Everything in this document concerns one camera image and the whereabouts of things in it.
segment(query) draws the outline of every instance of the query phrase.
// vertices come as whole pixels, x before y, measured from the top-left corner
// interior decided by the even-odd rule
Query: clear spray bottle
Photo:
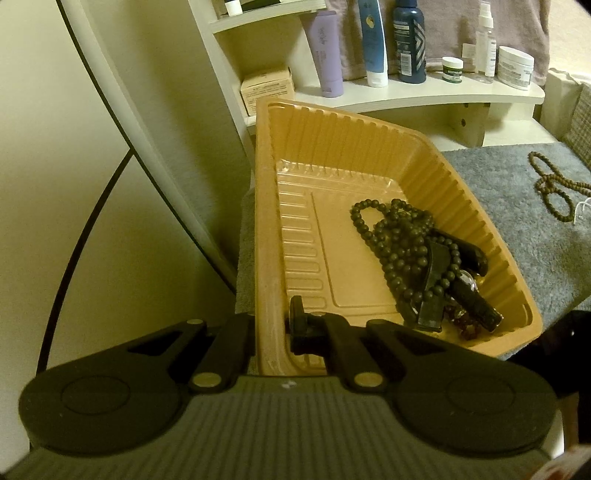
[[[496,67],[496,38],[489,2],[480,2],[478,29],[476,30],[476,78],[492,83]]]

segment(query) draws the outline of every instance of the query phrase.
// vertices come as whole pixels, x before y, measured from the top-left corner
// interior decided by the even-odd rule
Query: green label jar
[[[462,82],[462,69],[464,68],[464,62],[462,59],[455,57],[443,57],[443,80],[450,83],[461,83]]]

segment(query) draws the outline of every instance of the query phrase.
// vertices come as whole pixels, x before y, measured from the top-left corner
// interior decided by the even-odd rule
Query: gray ribbed surface
[[[522,480],[548,458],[468,459],[407,432],[386,402],[344,390],[335,378],[242,377],[201,395],[153,442],[106,458],[38,449],[9,480],[404,479]]]

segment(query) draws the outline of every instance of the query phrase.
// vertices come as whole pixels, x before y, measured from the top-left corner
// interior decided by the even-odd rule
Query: gray carpet
[[[546,155],[568,179],[591,173],[562,143],[482,147],[445,152],[505,240],[540,309],[544,328],[575,308],[591,309],[591,212],[589,220],[561,223],[534,190],[537,174],[527,154]],[[582,195],[570,192],[578,202]],[[557,196],[555,205],[566,213]],[[237,312],[254,311],[254,192],[242,202]]]

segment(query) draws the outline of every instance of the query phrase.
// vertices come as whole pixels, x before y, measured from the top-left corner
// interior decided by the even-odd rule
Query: metal rivet
[[[212,388],[217,387],[222,382],[222,377],[213,372],[202,372],[195,375],[192,381],[198,387]]]
[[[355,375],[353,380],[360,387],[375,388],[382,384],[384,378],[375,372],[363,372]]]

